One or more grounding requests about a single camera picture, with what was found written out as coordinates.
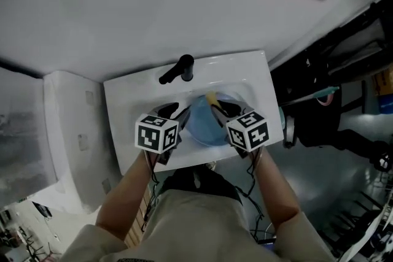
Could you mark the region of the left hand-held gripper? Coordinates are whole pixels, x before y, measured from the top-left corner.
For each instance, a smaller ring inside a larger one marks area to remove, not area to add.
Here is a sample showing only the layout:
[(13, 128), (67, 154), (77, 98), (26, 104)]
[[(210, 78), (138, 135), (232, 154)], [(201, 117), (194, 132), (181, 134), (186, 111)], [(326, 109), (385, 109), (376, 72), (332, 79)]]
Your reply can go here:
[(177, 146), (177, 138), (189, 118), (190, 106), (179, 115), (178, 121), (154, 115), (172, 115), (179, 108), (178, 102), (169, 102), (154, 107), (149, 114), (142, 114), (135, 123), (135, 147), (158, 155), (158, 163), (167, 163)]

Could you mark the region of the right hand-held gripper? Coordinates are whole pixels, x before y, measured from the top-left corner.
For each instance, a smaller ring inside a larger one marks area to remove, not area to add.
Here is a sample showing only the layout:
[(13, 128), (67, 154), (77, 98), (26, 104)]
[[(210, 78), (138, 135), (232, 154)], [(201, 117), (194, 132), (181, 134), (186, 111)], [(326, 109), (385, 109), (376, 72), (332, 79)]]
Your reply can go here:
[(211, 111), (222, 129), (227, 129), (228, 141), (235, 148), (240, 157), (247, 157), (258, 148), (264, 146), (270, 139), (268, 120), (254, 111), (248, 103), (239, 101), (240, 113), (244, 114), (231, 121), (227, 113), (213, 104)]

